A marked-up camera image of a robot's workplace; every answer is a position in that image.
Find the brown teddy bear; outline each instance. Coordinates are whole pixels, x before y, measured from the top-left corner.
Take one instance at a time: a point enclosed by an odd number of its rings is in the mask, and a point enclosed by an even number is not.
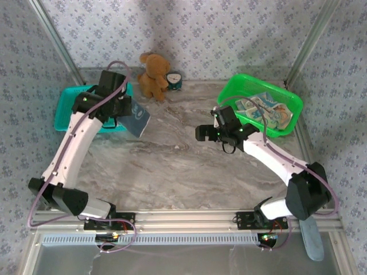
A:
[[[138,81],[143,94],[147,98],[164,101],[163,92],[167,90],[166,74],[170,70],[170,63],[158,54],[142,54],[140,62],[146,64],[144,74],[138,75]]]

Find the wallpaper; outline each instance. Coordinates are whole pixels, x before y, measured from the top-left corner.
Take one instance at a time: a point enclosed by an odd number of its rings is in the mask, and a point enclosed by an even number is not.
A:
[[[68,78],[26,0],[0,9],[0,274],[15,274],[28,236],[26,217],[41,175],[61,141],[54,111]]]
[[[367,3],[343,1],[292,91],[326,166],[361,274],[367,274]]]
[[[323,0],[43,0],[85,78],[115,59],[142,71],[139,56],[165,56],[190,80],[248,73],[282,80]]]

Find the gray marble table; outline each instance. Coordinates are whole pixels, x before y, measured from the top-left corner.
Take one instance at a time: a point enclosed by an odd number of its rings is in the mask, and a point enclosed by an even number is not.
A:
[[[209,111],[224,84],[184,83],[158,103],[135,98],[151,114],[140,139],[128,132],[98,134],[76,188],[110,201],[118,210],[253,208],[286,186],[255,158],[227,155],[219,144],[198,142],[195,127],[212,123]],[[274,142],[300,158],[294,134]]]

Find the teal basket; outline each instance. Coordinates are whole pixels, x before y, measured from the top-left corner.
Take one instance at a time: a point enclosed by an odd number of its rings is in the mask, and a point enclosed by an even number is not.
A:
[[[56,131],[64,131],[64,132],[67,131],[70,123],[70,117],[72,114],[72,107],[74,105],[75,98],[81,92],[87,91],[92,86],[93,85],[67,87],[66,89],[63,90],[56,109],[55,122],[54,122],[54,127]],[[132,96],[132,85],[130,83],[127,83],[126,94]],[[107,122],[103,124],[103,127],[113,127],[113,126],[115,126],[115,122],[113,119],[109,119]],[[120,132],[120,131],[126,131],[126,129],[125,127],[123,127],[118,123],[116,128],[114,129],[101,128],[101,130],[99,130],[98,133]]]
[[[300,113],[303,108],[303,101],[299,96],[291,93],[285,89],[279,88],[275,85],[259,80],[247,74],[236,74],[233,76],[224,87],[222,92],[219,94],[217,102],[220,104],[223,100],[231,96],[246,96],[251,97],[259,93],[268,92],[272,98],[285,104],[288,109],[293,113],[292,119],[288,126],[284,130],[277,129],[266,129],[267,136],[271,138],[277,138],[278,136],[285,136],[290,134],[298,120]],[[233,110],[237,110],[236,101],[238,99],[228,100],[224,105],[230,105]],[[246,117],[245,115],[239,114],[235,111],[236,116],[242,124],[251,123],[260,131],[264,131],[264,124]]]

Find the alarm clock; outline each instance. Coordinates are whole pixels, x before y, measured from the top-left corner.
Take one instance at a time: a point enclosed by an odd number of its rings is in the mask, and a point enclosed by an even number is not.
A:
[[[182,86],[182,76],[178,72],[166,75],[169,90],[178,90]]]

